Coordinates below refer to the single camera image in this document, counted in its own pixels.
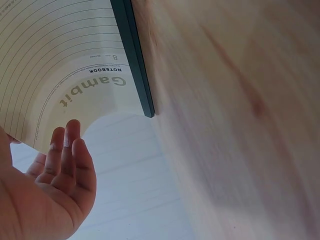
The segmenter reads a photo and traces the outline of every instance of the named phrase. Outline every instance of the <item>finger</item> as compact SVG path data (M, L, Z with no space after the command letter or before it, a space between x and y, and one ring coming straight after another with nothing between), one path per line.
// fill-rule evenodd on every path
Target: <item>finger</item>
M25 175L36 180L37 177L42 174L45 169L46 157L46 155L39 152L29 169L26 171Z
M43 173L36 178L37 183L51 184L61 170L61 153L64 146L65 129L58 127L53 131L49 152L46 156Z
M72 155L76 164L76 187L71 198L87 216L95 202L97 178L93 160L82 139L77 139L72 145Z
M1 168L5 166L12 167L12 157L10 142L7 134L0 126L0 166Z
M76 163L72 155L73 142L80 138L80 122L71 120L64 133L64 144L61 155L61 172L52 181L52 185L69 195L76 186Z
M11 144L21 144L20 141L18 141L17 139L13 138L12 136L10 136L10 135L8 135L8 134L7 134L7 136L8 136L8 138L9 138L9 142L10 142Z

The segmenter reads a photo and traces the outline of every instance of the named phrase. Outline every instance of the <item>wooden surface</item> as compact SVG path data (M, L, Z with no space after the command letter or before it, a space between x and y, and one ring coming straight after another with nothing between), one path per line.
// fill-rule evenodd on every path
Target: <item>wooden surface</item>
M71 240L195 240L151 120L117 113L102 117L84 139L97 173L93 209ZM25 172L35 150L11 145Z
M133 5L197 239L320 239L320 2Z

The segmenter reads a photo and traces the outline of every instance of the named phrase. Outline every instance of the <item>wood grain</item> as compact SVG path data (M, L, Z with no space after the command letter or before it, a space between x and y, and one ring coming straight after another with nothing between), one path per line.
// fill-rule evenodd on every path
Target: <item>wood grain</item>
M320 2L132 2L197 238L320 239Z

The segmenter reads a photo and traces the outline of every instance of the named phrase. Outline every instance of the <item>dark green notebook cover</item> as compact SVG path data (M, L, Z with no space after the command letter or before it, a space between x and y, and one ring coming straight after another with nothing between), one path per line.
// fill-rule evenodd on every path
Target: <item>dark green notebook cover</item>
M131 0L111 0L111 4L144 115L152 118L155 109Z

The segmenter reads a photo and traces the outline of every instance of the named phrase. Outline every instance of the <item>hand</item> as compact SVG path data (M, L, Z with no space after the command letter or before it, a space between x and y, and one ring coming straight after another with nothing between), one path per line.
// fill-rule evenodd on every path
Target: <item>hand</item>
M12 166L10 140L0 127L1 240L69 238L91 211L96 189L77 120L54 130L47 156L39 153L26 174Z

